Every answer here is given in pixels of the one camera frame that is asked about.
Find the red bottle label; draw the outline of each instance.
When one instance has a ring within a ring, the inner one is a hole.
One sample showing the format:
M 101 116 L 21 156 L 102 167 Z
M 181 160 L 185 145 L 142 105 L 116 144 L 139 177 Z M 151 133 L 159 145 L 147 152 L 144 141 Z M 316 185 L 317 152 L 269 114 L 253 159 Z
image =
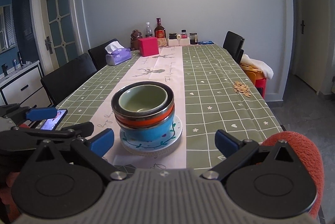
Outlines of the red bottle label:
M 164 31 L 156 31 L 156 38 L 161 39 L 164 37 Z

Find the green bowl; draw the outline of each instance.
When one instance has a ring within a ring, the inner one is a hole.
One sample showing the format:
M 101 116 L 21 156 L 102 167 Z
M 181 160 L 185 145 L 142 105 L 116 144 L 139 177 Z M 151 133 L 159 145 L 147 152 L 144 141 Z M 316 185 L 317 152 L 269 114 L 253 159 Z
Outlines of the green bowl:
M 119 97 L 119 106 L 128 114 L 145 116 L 156 112 L 167 101 L 167 92 L 157 85 L 139 85 Z

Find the plate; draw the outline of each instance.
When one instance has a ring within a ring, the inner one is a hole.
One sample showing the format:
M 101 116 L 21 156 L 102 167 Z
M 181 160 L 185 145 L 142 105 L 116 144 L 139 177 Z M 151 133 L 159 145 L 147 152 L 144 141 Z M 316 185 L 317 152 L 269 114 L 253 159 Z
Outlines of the plate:
M 123 147 L 132 154 L 139 156 L 157 156 L 168 151 L 175 150 L 179 142 L 177 142 L 182 135 L 182 122 L 179 117 L 175 115 L 173 124 L 166 133 L 151 142 L 137 141 L 127 136 L 127 134 L 120 129 L 120 139 Z

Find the dining table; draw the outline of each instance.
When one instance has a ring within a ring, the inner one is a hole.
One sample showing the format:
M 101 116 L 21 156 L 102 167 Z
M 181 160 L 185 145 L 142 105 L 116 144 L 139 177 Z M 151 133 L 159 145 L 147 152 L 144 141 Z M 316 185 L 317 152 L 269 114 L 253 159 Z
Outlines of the dining table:
M 174 92 L 182 133 L 175 150 L 166 154 L 138 156 L 121 145 L 111 99 L 121 88 L 139 81 L 162 82 Z M 234 90 L 237 81 L 249 87 L 250 98 Z M 58 129 L 87 121 L 94 124 L 92 136 L 112 129 L 114 145 L 104 158 L 127 173 L 135 168 L 192 168 L 201 174 L 225 160 L 215 146 L 217 130 L 258 143 L 282 131 L 250 79 L 228 51 L 216 44 L 161 47 L 159 54 L 149 57 L 132 51 L 130 60 L 106 65 L 57 109 L 68 110 Z

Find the mirror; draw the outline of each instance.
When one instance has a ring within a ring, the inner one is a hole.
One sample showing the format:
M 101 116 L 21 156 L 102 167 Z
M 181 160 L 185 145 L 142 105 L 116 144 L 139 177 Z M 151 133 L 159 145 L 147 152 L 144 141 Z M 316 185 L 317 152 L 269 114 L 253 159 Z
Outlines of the mirror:
M 0 53 L 15 46 L 12 5 L 0 6 Z

